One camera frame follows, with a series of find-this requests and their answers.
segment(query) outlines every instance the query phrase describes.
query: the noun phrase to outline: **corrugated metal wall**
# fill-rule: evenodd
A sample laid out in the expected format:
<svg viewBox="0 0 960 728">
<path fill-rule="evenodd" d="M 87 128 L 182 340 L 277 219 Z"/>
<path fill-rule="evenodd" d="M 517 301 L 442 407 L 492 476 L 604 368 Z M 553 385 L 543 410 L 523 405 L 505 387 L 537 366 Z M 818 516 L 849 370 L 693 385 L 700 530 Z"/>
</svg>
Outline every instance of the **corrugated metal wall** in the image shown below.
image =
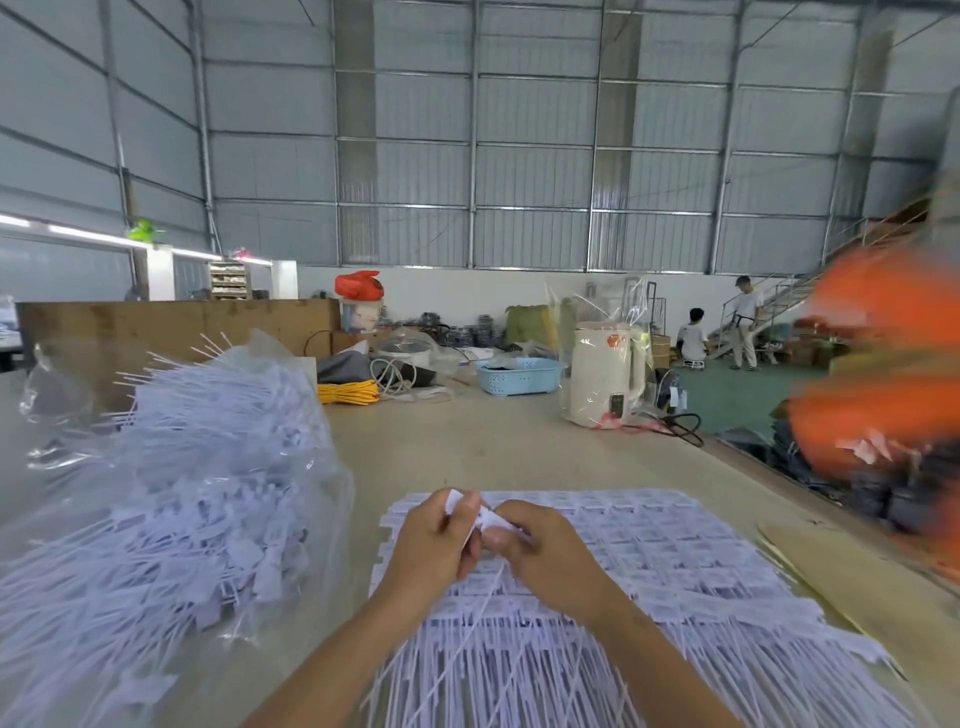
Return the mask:
<svg viewBox="0 0 960 728">
<path fill-rule="evenodd" d="M 957 18 L 815 2 L 204 0 L 204 36 L 225 246 L 323 265 L 807 271 L 924 189 L 960 79 Z"/>
<path fill-rule="evenodd" d="M 0 212 L 123 234 L 122 154 L 131 216 L 205 250 L 184 0 L 0 0 L 0 97 Z M 0 292 L 88 300 L 131 286 L 124 252 L 4 240 Z"/>
</svg>

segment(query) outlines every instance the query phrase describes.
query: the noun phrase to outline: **hand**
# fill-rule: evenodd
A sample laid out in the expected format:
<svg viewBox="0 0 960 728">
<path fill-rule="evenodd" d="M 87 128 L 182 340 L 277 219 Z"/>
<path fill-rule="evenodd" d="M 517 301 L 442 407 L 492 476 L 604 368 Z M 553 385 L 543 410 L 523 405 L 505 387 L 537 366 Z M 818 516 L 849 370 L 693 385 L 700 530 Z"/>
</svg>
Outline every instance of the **hand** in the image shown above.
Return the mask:
<svg viewBox="0 0 960 728">
<path fill-rule="evenodd" d="M 449 488 L 443 488 L 407 514 L 394 555 L 372 601 L 396 619 L 400 637 L 409 638 L 444 592 L 476 568 L 480 533 L 470 530 L 480 512 L 480 495 L 467 491 L 446 514 Z"/>
<path fill-rule="evenodd" d="M 629 598 L 600 568 L 576 529 L 553 508 L 508 500 L 496 509 L 533 541 L 488 528 L 483 545 L 510 562 L 514 576 L 546 606 L 592 629 L 609 609 Z"/>
</svg>

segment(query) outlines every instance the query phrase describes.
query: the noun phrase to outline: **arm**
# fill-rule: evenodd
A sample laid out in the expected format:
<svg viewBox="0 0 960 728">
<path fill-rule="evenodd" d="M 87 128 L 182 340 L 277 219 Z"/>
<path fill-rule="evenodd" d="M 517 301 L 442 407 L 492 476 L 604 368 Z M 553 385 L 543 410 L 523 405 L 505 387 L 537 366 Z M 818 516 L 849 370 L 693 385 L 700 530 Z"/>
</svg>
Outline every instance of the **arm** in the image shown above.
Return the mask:
<svg viewBox="0 0 960 728">
<path fill-rule="evenodd" d="M 509 500 L 496 512 L 529 533 L 533 545 L 513 532 L 488 528 L 484 546 L 506 558 L 514 576 L 540 601 L 586 627 L 620 671 L 650 728 L 740 726 L 657 625 L 600 568 L 563 516 L 520 500 Z"/>
<path fill-rule="evenodd" d="M 346 724 L 376 669 L 417 631 L 447 587 L 476 566 L 480 536 L 470 530 L 480 497 L 465 494 L 448 518 L 444 507 L 449 492 L 437 491 L 410 511 L 396 537 L 390 566 L 370 600 L 242 728 Z"/>
</svg>

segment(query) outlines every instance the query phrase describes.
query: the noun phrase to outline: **wooden board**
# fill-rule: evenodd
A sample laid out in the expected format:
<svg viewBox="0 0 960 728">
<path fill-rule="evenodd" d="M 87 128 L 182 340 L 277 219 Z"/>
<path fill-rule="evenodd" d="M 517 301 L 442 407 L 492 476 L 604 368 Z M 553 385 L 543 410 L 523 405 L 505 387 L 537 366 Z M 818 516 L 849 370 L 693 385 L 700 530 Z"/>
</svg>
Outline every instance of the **wooden board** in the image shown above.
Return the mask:
<svg viewBox="0 0 960 728">
<path fill-rule="evenodd" d="M 759 531 L 811 589 L 883 644 L 908 680 L 924 685 L 924 699 L 938 706 L 960 701 L 960 620 L 952 595 L 834 528 Z"/>
<path fill-rule="evenodd" d="M 205 334 L 224 346 L 246 344 L 259 329 L 294 356 L 331 355 L 331 331 L 340 325 L 340 302 L 163 301 L 21 303 L 17 307 L 25 351 L 39 344 L 59 370 L 89 385 L 101 408 L 129 407 L 117 372 L 140 372 L 149 352 L 177 361 L 201 361 L 191 347 Z"/>
</svg>

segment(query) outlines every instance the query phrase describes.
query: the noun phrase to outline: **steel column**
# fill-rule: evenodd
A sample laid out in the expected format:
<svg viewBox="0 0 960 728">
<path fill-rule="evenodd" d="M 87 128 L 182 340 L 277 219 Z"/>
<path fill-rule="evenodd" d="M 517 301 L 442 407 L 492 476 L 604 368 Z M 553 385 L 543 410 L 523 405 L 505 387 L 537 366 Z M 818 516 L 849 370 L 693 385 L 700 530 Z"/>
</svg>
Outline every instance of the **steel column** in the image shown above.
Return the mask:
<svg viewBox="0 0 960 728">
<path fill-rule="evenodd" d="M 853 38 L 853 58 L 850 65 L 850 82 L 847 84 L 847 109 L 844 112 L 843 131 L 840 133 L 840 146 L 837 160 L 833 165 L 833 179 L 830 182 L 830 201 L 827 206 L 827 224 L 824 227 L 824 245 L 820 250 L 820 265 L 827 262 L 827 247 L 833 227 L 833 214 L 836 211 L 837 195 L 840 190 L 840 167 L 843 165 L 844 149 L 847 147 L 847 132 L 853 115 L 853 101 L 856 98 L 857 68 L 860 61 L 860 39 L 863 37 L 863 25 L 867 11 L 861 11 L 856 20 L 856 35 Z"/>
<path fill-rule="evenodd" d="M 596 212 L 594 196 L 596 195 L 597 184 L 597 137 L 600 130 L 600 89 L 603 88 L 603 32 L 607 20 L 607 0 L 600 3 L 600 42 L 597 43 L 597 92 L 593 100 L 593 145 L 591 147 L 590 158 L 590 207 L 589 218 L 587 219 L 587 253 L 584 258 L 584 273 L 590 270 L 590 262 L 593 260 L 593 215 Z"/>
<path fill-rule="evenodd" d="M 730 160 L 733 152 L 733 112 L 736 107 L 736 90 L 740 82 L 740 55 L 743 53 L 743 15 L 747 10 L 747 0 L 740 0 L 736 19 L 733 22 L 733 57 L 730 69 L 730 91 L 727 96 L 727 108 L 724 112 L 723 162 L 720 165 L 720 179 L 717 181 L 716 208 L 713 218 L 713 236 L 710 239 L 710 257 L 707 272 L 717 272 L 717 256 L 720 253 L 720 233 L 723 226 L 723 208 L 727 201 L 727 176 L 730 174 Z"/>
<path fill-rule="evenodd" d="M 340 119 L 337 112 L 337 26 L 336 3 L 330 0 L 330 76 L 333 88 L 333 236 L 337 246 L 337 267 L 344 264 L 344 244 L 340 240 Z"/>
<path fill-rule="evenodd" d="M 120 137 L 120 123 L 117 118 L 116 58 L 113 55 L 113 23 L 110 15 L 110 0 L 97 0 L 97 14 L 100 18 L 104 65 L 107 67 L 107 105 L 110 115 L 110 131 L 113 134 L 113 153 L 116 156 L 117 180 L 120 184 L 120 209 L 123 211 L 123 224 L 124 229 L 126 229 L 131 220 L 127 202 L 127 178 L 125 174 L 127 165 L 123 158 L 123 140 Z"/>
<path fill-rule="evenodd" d="M 480 2 L 473 0 L 473 62 L 470 66 L 470 199 L 467 267 L 475 264 L 477 227 L 477 102 L 480 98 Z"/>
<path fill-rule="evenodd" d="M 190 46 L 193 54 L 193 83 L 197 98 L 197 123 L 200 126 L 200 165 L 204 176 L 204 212 L 206 244 L 213 253 L 223 254 L 213 208 L 213 176 L 210 171 L 210 130 L 206 120 L 206 70 L 204 68 L 203 0 L 194 0 L 190 11 Z"/>
</svg>

